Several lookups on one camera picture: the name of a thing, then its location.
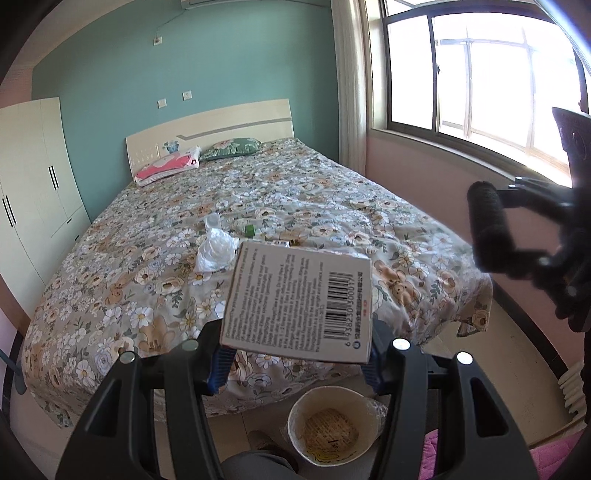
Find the pillow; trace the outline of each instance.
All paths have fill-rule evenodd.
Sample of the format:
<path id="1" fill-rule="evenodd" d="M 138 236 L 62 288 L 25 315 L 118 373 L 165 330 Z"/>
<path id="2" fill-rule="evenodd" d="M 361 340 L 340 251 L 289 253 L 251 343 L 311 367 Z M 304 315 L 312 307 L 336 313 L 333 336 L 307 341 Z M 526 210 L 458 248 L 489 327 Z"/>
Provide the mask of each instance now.
<path id="1" fill-rule="evenodd" d="M 254 155 L 259 151 L 260 147 L 261 143 L 256 138 L 232 138 L 208 148 L 201 156 L 201 160 L 219 160 L 220 158 Z"/>
<path id="2" fill-rule="evenodd" d="M 174 152 L 146 165 L 135 174 L 134 181 L 143 187 L 156 180 L 191 170 L 199 166 L 201 149 L 193 147 L 185 152 Z"/>

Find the person's leg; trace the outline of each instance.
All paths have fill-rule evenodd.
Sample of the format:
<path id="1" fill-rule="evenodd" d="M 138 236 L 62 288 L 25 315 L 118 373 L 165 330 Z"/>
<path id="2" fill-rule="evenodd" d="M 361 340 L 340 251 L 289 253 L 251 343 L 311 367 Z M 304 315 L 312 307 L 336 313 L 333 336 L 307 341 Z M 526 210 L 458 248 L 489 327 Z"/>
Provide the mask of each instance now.
<path id="1" fill-rule="evenodd" d="M 303 480 L 289 462 L 264 450 L 239 453 L 222 462 L 226 480 Z"/>

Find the white wardrobe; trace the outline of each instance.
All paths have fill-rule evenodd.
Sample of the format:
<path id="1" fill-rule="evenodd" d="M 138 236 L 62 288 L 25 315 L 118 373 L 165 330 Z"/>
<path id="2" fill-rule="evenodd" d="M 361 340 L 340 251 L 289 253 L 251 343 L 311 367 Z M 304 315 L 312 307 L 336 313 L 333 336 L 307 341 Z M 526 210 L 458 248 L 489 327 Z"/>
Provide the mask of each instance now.
<path id="1" fill-rule="evenodd" d="M 29 317 L 90 226 L 70 167 L 60 99 L 0 109 L 0 274 Z"/>

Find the green pillow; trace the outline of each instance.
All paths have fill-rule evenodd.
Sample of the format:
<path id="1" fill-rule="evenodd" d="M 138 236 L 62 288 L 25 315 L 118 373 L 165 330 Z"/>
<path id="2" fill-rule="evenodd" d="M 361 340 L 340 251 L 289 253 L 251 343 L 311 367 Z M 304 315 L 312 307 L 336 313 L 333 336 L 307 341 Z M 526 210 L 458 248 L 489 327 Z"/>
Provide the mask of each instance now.
<path id="1" fill-rule="evenodd" d="M 253 155 L 259 151 L 261 143 L 256 138 L 232 138 L 216 143 L 202 153 L 199 160 L 219 160 L 220 158 Z"/>

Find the metal screw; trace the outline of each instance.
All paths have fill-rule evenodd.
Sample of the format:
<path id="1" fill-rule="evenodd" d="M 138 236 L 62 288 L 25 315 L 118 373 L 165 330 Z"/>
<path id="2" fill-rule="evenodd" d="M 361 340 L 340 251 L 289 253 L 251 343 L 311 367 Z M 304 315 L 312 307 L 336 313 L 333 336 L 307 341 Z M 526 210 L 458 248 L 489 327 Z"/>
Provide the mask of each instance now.
<path id="1" fill-rule="evenodd" d="M 183 343 L 183 350 L 186 352 L 193 352 L 199 348 L 199 342 L 193 338 L 190 338 L 186 342 Z"/>
<path id="2" fill-rule="evenodd" d="M 457 354 L 457 361 L 464 365 L 470 365 L 474 361 L 474 358 L 468 352 L 459 352 Z"/>
<path id="3" fill-rule="evenodd" d="M 131 362 L 133 362 L 135 360 L 135 353 L 124 352 L 119 357 L 119 360 L 121 360 L 122 364 L 125 364 L 125 365 L 130 364 Z"/>
<path id="4" fill-rule="evenodd" d="M 410 342 L 406 338 L 396 338 L 392 341 L 392 345 L 396 350 L 408 350 L 410 348 Z"/>

